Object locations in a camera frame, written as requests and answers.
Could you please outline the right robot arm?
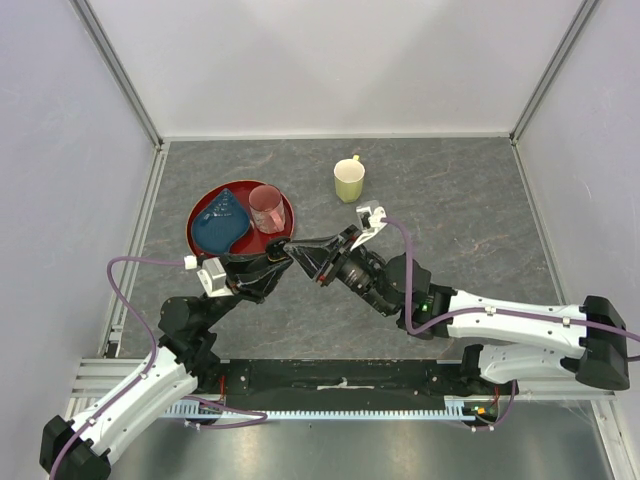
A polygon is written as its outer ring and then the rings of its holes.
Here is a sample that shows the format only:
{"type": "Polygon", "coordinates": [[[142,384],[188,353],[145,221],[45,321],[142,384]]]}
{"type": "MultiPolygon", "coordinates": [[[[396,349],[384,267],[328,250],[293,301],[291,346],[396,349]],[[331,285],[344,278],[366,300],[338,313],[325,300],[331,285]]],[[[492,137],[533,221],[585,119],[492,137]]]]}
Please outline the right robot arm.
{"type": "Polygon", "coordinates": [[[630,386],[632,335],[606,298],[545,306],[480,297],[437,285],[411,251],[385,260],[350,227],[329,238],[288,241],[282,250],[321,286],[338,280],[383,316],[423,339],[484,338],[498,347],[466,347],[458,381],[467,392],[526,378],[574,378],[591,388],[630,386]]]}

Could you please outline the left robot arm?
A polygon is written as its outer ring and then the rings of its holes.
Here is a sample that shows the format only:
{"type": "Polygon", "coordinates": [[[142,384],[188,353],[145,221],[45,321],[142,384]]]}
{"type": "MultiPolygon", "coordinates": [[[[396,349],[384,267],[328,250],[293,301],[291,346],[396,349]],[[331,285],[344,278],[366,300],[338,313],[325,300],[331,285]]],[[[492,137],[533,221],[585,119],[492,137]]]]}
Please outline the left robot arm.
{"type": "Polygon", "coordinates": [[[292,260],[284,253],[188,255],[177,266],[196,272],[202,296],[171,297],[161,307],[160,338],[116,387],[70,420],[44,427],[39,460],[52,479],[106,479],[131,442],[177,401],[219,382],[213,326],[240,302],[259,304],[292,260]]]}

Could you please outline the red round tray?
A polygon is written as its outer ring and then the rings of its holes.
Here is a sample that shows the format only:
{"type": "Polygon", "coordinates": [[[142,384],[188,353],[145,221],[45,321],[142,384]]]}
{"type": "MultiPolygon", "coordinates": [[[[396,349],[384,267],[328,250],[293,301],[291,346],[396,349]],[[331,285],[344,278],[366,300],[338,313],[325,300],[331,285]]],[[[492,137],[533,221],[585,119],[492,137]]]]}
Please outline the red round tray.
{"type": "Polygon", "coordinates": [[[245,234],[239,237],[233,244],[225,241],[225,246],[228,249],[224,250],[224,253],[230,252],[232,254],[257,254],[263,253],[267,243],[277,237],[287,236],[292,237],[295,229],[295,215],[294,210],[289,199],[282,194],[283,205],[285,209],[285,229],[282,232],[266,234],[258,230],[254,226],[253,217],[250,211],[249,196],[253,189],[262,185],[261,181],[257,180],[236,180],[221,184],[215,187],[213,190],[206,193],[193,207],[189,214],[186,223],[186,238],[187,244],[194,255],[205,255],[207,257],[217,256],[218,253],[210,248],[210,245],[220,238],[219,235],[209,235],[206,239],[200,241],[198,237],[202,237],[202,234],[196,234],[196,231],[200,231],[195,226],[197,217],[205,211],[205,209],[218,197],[225,189],[229,190],[237,199],[238,203],[242,206],[246,212],[250,225],[245,234]]]}

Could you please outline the blue teardrop plate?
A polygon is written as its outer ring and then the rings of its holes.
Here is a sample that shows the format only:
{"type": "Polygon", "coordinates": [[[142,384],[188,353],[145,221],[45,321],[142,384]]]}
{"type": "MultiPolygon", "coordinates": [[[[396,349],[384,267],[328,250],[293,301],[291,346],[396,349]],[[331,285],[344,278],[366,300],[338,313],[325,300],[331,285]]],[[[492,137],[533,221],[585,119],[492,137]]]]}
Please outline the blue teardrop plate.
{"type": "Polygon", "coordinates": [[[191,236],[201,251],[219,255],[229,253],[249,227],[250,219],[245,208],[225,188],[196,215],[191,225],[191,236]]]}

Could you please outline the pink glass mug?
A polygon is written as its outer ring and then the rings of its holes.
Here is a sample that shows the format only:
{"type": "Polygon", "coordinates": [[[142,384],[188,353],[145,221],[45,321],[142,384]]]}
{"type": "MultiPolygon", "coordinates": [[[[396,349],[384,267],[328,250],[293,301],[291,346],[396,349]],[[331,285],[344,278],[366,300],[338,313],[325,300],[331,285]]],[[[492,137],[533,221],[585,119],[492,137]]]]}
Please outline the pink glass mug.
{"type": "Polygon", "coordinates": [[[249,194],[249,207],[257,229],[264,234],[285,229],[286,216],[281,192],[272,185],[260,185],[249,194]]]}

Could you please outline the yellow ceramic mug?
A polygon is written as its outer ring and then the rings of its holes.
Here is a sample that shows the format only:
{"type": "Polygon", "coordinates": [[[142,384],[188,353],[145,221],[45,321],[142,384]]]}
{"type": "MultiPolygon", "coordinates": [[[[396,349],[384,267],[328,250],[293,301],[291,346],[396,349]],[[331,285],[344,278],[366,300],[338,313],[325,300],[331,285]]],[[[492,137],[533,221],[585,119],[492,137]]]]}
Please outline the yellow ceramic mug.
{"type": "Polygon", "coordinates": [[[366,174],[365,166],[358,155],[338,161],[333,169],[335,192],[344,203],[359,199],[366,174]]]}

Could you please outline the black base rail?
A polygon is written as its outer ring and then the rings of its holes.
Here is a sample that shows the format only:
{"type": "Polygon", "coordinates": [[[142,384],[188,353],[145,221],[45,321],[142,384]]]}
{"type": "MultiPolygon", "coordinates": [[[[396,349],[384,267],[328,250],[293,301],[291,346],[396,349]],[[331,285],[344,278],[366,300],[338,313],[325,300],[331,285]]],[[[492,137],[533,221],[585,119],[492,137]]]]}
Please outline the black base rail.
{"type": "Polygon", "coordinates": [[[211,374],[226,404],[262,411],[440,410],[479,387],[431,360],[230,360],[211,374]]]}

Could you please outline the left aluminium frame post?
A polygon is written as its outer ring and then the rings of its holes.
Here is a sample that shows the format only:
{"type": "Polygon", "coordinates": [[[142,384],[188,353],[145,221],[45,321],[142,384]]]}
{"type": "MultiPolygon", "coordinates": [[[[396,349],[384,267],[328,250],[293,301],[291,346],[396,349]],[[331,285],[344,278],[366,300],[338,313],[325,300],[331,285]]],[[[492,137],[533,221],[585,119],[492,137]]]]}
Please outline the left aluminium frame post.
{"type": "Polygon", "coordinates": [[[156,149],[160,149],[164,143],[162,135],[145,108],[91,2],[87,0],[70,0],[69,3],[94,43],[145,135],[156,149]]]}

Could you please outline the aluminium frame post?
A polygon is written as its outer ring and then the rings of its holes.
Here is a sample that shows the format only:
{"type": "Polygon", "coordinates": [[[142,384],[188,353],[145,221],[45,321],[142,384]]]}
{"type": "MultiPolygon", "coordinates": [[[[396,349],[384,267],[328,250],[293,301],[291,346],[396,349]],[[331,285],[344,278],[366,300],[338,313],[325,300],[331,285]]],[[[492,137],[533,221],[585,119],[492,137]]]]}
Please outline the aluminium frame post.
{"type": "Polygon", "coordinates": [[[145,108],[91,2],[87,0],[70,0],[69,3],[94,43],[145,135],[156,149],[160,149],[164,143],[162,135],[145,108]]]}
{"type": "Polygon", "coordinates": [[[533,92],[511,129],[509,139],[513,147],[518,145],[599,5],[599,0],[582,0],[579,3],[533,92]]]}

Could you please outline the right aluminium frame post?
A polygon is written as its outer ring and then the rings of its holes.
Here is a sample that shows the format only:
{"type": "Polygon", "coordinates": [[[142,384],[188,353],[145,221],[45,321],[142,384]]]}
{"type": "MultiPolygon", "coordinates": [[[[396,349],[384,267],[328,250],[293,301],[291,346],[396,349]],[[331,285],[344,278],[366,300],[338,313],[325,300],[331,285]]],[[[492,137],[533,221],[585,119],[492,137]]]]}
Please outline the right aluminium frame post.
{"type": "Polygon", "coordinates": [[[533,92],[511,129],[509,139],[513,147],[518,145],[599,5],[599,0],[582,0],[579,3],[533,92]]]}

